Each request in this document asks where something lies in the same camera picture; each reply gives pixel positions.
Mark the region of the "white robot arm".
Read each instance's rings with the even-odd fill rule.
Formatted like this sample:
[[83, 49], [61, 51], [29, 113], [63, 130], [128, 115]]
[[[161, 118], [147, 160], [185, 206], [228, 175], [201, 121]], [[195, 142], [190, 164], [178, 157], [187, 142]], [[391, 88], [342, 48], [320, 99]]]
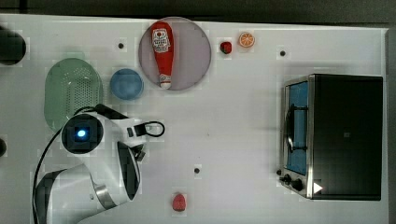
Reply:
[[51, 140], [79, 164], [39, 177], [43, 161], [37, 163], [34, 224], [78, 224], [132, 201], [141, 184], [145, 144], [164, 133], [160, 121], [129, 118], [102, 104], [78, 109]]

